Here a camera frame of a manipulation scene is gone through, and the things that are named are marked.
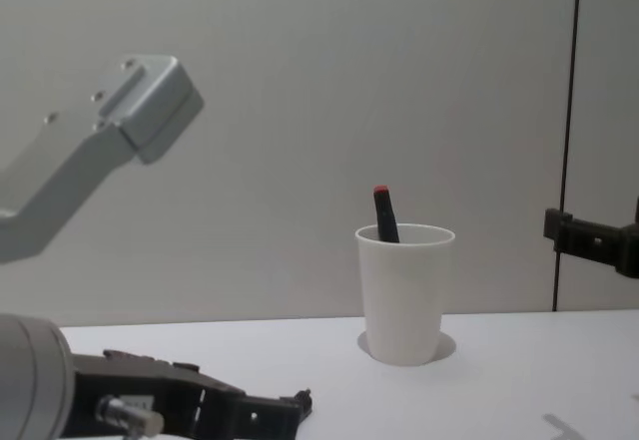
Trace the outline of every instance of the white paper cup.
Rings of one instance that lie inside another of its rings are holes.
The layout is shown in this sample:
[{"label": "white paper cup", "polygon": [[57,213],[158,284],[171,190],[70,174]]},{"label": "white paper cup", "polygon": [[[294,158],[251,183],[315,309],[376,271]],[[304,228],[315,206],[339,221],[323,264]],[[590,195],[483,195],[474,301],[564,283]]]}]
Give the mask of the white paper cup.
[{"label": "white paper cup", "polygon": [[415,223],[397,230],[401,243],[381,242],[377,225],[355,233],[366,339],[380,362],[422,365],[437,348],[455,234]]}]

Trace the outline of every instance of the black marker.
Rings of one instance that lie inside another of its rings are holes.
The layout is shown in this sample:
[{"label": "black marker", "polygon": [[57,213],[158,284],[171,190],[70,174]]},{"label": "black marker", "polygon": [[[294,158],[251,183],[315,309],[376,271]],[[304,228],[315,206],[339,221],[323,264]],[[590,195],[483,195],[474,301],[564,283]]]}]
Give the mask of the black marker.
[{"label": "black marker", "polygon": [[399,242],[397,222],[392,212],[390,193],[387,186],[377,186],[373,191],[375,209],[377,210],[377,231],[382,242]]}]

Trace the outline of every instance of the gray robot arm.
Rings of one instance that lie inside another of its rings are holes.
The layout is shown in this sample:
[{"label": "gray robot arm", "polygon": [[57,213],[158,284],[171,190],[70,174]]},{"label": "gray robot arm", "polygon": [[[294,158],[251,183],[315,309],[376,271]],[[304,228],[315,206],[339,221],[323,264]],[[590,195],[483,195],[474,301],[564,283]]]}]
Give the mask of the gray robot arm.
[{"label": "gray robot arm", "polygon": [[0,174],[0,263],[40,253],[107,175],[159,159],[203,105],[176,58],[114,63]]},{"label": "gray robot arm", "polygon": [[[93,96],[49,115],[0,174],[0,263],[41,252],[107,175],[135,158],[159,159],[203,104],[175,58],[115,63]],[[53,323],[0,314],[0,440],[135,440],[162,432],[293,440],[311,413],[307,391],[250,397],[198,370],[122,352],[74,355]]]}]

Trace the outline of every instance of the black bracket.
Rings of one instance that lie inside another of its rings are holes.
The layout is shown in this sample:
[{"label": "black bracket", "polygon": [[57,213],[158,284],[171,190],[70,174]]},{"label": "black bracket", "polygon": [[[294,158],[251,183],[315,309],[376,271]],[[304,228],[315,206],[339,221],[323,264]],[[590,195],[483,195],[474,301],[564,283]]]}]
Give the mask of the black bracket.
[{"label": "black bracket", "polygon": [[126,435],[124,427],[104,421],[105,399],[160,414],[162,433],[194,440],[295,440],[313,410],[309,390],[291,397],[253,397],[189,363],[117,350],[105,350],[102,357],[74,355],[73,361],[75,395],[62,438]]},{"label": "black bracket", "polygon": [[543,235],[555,241],[556,252],[613,265],[620,274],[639,278],[639,200],[635,223],[621,228],[549,209]]}]

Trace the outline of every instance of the table surface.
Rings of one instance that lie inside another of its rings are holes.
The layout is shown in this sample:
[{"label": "table surface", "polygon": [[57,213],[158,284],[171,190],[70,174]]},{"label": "table surface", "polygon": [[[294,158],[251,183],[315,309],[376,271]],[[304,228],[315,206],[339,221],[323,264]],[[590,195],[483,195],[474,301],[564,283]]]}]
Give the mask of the table surface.
[{"label": "table surface", "polygon": [[421,367],[376,362],[363,330],[335,318],[64,332],[75,353],[197,363],[251,395],[310,388],[300,440],[639,438],[639,310],[446,315],[441,358]]}]

